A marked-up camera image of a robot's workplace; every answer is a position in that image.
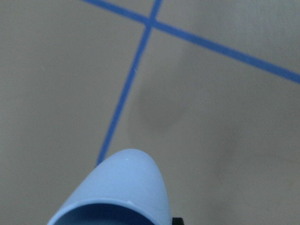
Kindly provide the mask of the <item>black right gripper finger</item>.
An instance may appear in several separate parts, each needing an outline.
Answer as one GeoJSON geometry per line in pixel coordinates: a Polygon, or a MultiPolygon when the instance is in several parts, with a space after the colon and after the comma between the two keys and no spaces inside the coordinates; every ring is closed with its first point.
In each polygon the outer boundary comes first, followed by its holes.
{"type": "Polygon", "coordinates": [[[181,217],[173,217],[172,225],[183,225],[183,218],[181,217]]]}

